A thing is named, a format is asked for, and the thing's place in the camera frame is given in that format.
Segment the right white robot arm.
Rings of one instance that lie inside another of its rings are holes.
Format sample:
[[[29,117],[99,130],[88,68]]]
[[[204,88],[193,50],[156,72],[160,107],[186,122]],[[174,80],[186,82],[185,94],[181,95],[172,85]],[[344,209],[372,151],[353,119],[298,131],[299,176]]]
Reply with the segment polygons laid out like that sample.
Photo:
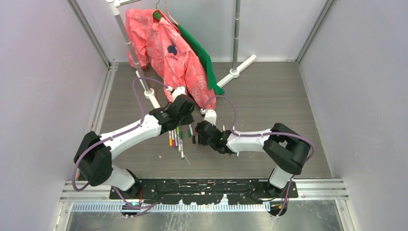
[[[267,191],[278,198],[286,191],[289,180],[300,175],[314,144],[282,123],[271,129],[255,132],[221,131],[208,121],[195,128],[201,144],[209,145],[220,154],[240,152],[266,153],[276,164],[268,179]]]

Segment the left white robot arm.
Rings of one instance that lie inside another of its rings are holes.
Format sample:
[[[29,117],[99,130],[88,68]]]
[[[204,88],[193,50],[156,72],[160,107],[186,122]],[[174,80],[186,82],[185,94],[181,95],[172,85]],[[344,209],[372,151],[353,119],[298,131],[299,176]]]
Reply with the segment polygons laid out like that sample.
[[[182,94],[167,108],[155,108],[142,119],[121,129],[102,135],[88,132],[74,157],[76,170],[89,186],[111,185],[120,189],[127,198],[136,198],[140,194],[140,185],[136,183],[138,179],[129,170],[114,166],[112,161],[142,141],[192,123],[193,111],[192,98]]]

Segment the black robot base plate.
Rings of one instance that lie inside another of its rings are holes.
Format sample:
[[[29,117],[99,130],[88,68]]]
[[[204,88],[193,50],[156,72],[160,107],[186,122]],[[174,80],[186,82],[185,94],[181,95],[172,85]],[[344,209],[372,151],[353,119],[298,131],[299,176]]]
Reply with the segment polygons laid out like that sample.
[[[256,205],[273,199],[298,198],[295,182],[286,184],[281,193],[275,192],[267,179],[140,179],[139,190],[133,196],[123,194],[130,201],[163,205],[216,205],[226,199],[228,205]]]

